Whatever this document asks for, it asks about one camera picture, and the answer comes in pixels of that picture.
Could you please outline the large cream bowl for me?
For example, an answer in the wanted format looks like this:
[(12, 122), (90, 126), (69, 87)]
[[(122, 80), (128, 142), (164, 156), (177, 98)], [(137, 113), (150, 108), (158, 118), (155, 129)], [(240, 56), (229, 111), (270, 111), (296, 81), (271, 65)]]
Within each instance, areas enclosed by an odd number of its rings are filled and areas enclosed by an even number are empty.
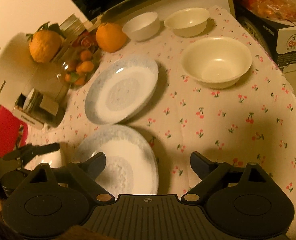
[(250, 50), (230, 37), (206, 37), (187, 46), (181, 55), (186, 74), (202, 86), (224, 89), (235, 84), (250, 69)]

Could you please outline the plain white plate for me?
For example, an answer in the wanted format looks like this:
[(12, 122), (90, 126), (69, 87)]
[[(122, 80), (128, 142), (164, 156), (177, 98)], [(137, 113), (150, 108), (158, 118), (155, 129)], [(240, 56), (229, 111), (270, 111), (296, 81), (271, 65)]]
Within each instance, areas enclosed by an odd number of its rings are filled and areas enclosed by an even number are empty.
[(61, 150), (35, 156), (24, 166), (27, 170), (34, 170), (39, 164), (48, 163), (51, 168), (59, 168), (65, 165), (65, 157)]

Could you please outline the red stool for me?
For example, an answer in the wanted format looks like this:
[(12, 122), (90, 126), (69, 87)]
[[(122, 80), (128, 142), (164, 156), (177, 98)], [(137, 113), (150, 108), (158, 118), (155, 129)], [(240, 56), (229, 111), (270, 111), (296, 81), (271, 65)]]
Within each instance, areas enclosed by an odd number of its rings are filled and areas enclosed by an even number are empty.
[(13, 151), (17, 140), (19, 146), (26, 145), (28, 126), (17, 119), (10, 111), (0, 107), (0, 158)]

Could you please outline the dark jar with metal lid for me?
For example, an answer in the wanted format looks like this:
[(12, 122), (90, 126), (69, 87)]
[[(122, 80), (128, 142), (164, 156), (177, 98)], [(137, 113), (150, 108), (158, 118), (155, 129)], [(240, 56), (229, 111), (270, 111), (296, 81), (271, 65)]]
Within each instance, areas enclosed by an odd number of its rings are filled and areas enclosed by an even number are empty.
[(57, 127), (62, 122), (65, 109), (49, 96), (33, 88), (28, 94), (23, 111), (39, 122)]

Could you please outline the stacked metal tins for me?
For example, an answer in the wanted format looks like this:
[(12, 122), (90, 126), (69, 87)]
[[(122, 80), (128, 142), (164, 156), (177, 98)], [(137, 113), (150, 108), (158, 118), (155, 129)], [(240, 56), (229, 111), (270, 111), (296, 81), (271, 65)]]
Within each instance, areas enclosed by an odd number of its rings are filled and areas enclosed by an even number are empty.
[(92, 25), (93, 23), (89, 20), (82, 22), (80, 18), (72, 14), (59, 25), (59, 28), (66, 38), (74, 38), (83, 33), (83, 31), (89, 30)]

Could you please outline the small white bowl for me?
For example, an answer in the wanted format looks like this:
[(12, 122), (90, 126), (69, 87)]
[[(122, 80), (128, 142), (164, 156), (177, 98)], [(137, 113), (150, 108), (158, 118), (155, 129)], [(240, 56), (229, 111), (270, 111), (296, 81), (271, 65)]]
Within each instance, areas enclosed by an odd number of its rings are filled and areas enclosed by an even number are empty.
[(122, 28), (122, 31), (134, 41), (148, 40), (160, 29), (158, 14), (154, 11), (145, 12), (132, 18)]

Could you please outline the white kitchen appliance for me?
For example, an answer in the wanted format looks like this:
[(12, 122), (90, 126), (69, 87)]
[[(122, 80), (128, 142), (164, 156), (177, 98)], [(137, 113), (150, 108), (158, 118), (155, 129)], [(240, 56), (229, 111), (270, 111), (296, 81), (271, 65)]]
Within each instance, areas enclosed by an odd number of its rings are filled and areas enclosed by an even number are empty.
[(60, 102), (69, 86), (62, 67), (35, 62), (26, 35), (18, 33), (0, 50), (0, 105), (13, 111), (19, 96), (28, 96), (34, 88)]

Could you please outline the black white cardboard box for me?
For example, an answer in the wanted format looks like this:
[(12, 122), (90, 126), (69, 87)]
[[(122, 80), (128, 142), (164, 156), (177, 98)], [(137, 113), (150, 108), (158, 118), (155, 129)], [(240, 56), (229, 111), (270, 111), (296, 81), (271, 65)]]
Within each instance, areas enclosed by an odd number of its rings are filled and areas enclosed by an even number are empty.
[(296, 71), (296, 24), (271, 21), (249, 14), (237, 16), (283, 73)]

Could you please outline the medium cream bowl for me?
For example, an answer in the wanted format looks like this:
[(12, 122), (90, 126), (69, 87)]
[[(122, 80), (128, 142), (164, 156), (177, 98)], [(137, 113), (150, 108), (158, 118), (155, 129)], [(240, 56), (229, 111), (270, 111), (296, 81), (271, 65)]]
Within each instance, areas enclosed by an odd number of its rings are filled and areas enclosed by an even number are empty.
[(164, 20), (164, 26), (175, 35), (194, 37), (202, 33), (210, 17), (204, 8), (187, 8), (174, 12)]

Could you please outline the white Changhong box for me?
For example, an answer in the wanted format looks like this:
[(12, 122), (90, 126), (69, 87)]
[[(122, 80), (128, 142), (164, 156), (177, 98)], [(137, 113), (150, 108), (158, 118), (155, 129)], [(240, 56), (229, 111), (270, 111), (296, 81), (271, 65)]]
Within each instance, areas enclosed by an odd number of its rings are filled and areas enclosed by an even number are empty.
[(27, 123), (28, 125), (36, 128), (36, 129), (42, 129), (44, 127), (44, 124), (35, 118), (29, 116), (27, 113), (23, 112), (22, 110), (18, 108), (14, 108), (12, 111), (13, 116), (18, 118), (19, 120)]

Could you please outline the glass jar with kumquats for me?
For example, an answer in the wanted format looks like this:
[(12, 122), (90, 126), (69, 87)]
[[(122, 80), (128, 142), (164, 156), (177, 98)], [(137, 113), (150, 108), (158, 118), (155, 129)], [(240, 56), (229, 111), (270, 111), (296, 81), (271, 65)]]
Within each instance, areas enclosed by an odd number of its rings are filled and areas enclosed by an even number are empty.
[(100, 57), (101, 49), (94, 35), (86, 30), (77, 36), (72, 34), (59, 55), (57, 63), (62, 70), (57, 78), (71, 89), (82, 87), (98, 69)]

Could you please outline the orange citrus on table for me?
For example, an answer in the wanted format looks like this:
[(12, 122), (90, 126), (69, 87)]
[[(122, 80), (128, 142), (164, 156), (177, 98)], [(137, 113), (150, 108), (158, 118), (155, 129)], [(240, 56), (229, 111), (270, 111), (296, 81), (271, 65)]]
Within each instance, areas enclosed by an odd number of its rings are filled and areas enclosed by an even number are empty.
[(109, 22), (100, 24), (95, 36), (98, 46), (109, 53), (121, 49), (128, 39), (122, 31), (122, 26)]

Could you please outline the orange citrus on jar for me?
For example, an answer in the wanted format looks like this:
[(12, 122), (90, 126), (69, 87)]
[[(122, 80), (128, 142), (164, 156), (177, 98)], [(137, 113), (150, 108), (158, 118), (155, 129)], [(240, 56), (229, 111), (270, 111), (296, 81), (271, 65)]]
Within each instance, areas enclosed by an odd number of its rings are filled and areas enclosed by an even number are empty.
[(33, 34), (26, 34), (30, 55), (37, 63), (49, 63), (59, 52), (65, 35), (58, 23), (42, 24)]

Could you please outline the blue patterned plate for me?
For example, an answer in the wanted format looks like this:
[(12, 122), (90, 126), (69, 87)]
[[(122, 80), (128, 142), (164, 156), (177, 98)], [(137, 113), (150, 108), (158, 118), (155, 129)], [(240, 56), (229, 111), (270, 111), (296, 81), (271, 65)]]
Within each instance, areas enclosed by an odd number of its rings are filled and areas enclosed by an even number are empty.
[(85, 98), (88, 120), (97, 125), (126, 121), (139, 113), (156, 90), (159, 69), (146, 55), (132, 54), (111, 64)]
[(93, 180), (114, 197), (158, 193), (155, 154), (135, 129), (123, 125), (103, 126), (81, 142), (72, 159), (85, 162), (99, 152), (105, 154), (106, 165)]

